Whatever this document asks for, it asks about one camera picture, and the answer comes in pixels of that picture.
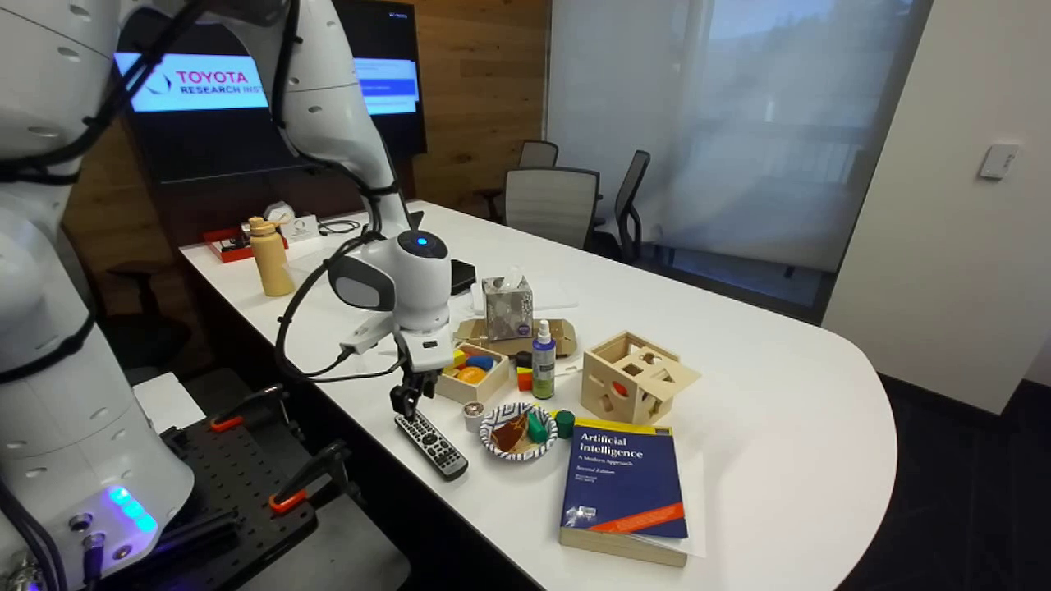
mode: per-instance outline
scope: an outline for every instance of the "book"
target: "book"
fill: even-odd
[[[685,565],[685,505],[672,433],[577,421],[557,541],[656,565]]]

